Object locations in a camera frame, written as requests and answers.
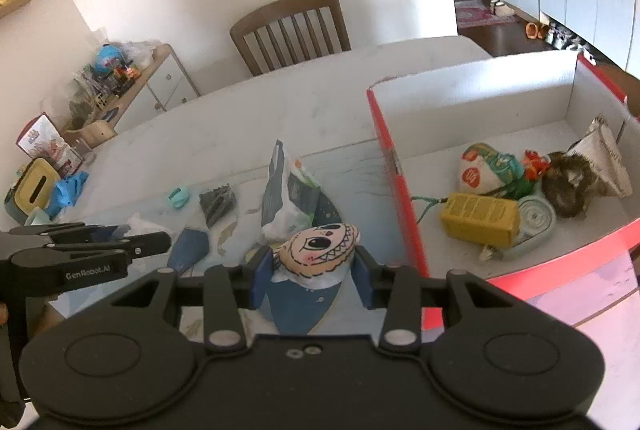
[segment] silver bolt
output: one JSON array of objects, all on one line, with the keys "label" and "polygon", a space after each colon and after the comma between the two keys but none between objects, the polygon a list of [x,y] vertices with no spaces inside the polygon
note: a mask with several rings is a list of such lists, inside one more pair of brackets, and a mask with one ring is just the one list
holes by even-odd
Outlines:
[{"label": "silver bolt", "polygon": [[292,360],[299,360],[300,358],[303,358],[305,353],[302,352],[300,349],[289,349],[286,352],[287,358],[291,358]]},{"label": "silver bolt", "polygon": [[308,345],[305,347],[305,353],[309,356],[317,356],[322,353],[322,347],[317,345]]},{"label": "silver bolt", "polygon": [[414,343],[418,336],[413,331],[406,329],[394,329],[385,333],[385,340],[396,347],[405,347]]},{"label": "silver bolt", "polygon": [[240,343],[241,339],[240,334],[227,329],[213,331],[209,335],[209,343],[217,347],[232,347]]}]

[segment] cartoon eye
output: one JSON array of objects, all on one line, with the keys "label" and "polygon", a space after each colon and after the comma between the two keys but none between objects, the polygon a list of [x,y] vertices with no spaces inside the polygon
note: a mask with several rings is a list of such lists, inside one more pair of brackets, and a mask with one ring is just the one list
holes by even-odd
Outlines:
[{"label": "cartoon eye", "polygon": [[326,250],[329,246],[331,246],[331,240],[326,238],[325,236],[313,236],[308,238],[305,241],[304,246],[302,246],[303,250]]}]

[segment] cartoon face object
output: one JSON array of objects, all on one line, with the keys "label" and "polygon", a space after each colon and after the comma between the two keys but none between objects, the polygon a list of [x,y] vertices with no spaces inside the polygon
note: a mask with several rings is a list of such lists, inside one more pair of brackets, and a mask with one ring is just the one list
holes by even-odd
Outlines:
[{"label": "cartoon face object", "polygon": [[290,272],[312,278],[333,271],[350,256],[360,233],[352,224],[326,224],[292,236],[280,247],[280,261]]}]

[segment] hand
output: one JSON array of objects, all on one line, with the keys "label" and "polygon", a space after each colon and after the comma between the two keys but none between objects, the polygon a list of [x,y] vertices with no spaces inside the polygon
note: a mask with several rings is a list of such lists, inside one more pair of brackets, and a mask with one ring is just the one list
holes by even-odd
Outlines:
[{"label": "hand", "polygon": [[[9,311],[2,302],[0,302],[0,325],[4,325],[9,320]],[[40,334],[42,331],[58,325],[64,317],[56,311],[48,302],[45,302],[40,315],[33,321],[33,336]]]}]

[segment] red logo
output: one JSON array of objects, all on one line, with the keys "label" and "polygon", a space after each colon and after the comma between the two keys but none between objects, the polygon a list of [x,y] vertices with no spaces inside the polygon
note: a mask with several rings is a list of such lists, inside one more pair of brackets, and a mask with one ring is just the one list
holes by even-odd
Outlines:
[{"label": "red logo", "polygon": [[472,188],[478,188],[480,184],[480,171],[475,166],[467,168],[462,173],[462,180]]},{"label": "red logo", "polygon": [[462,159],[465,161],[475,161],[478,157],[478,150],[468,150],[462,155]]}]

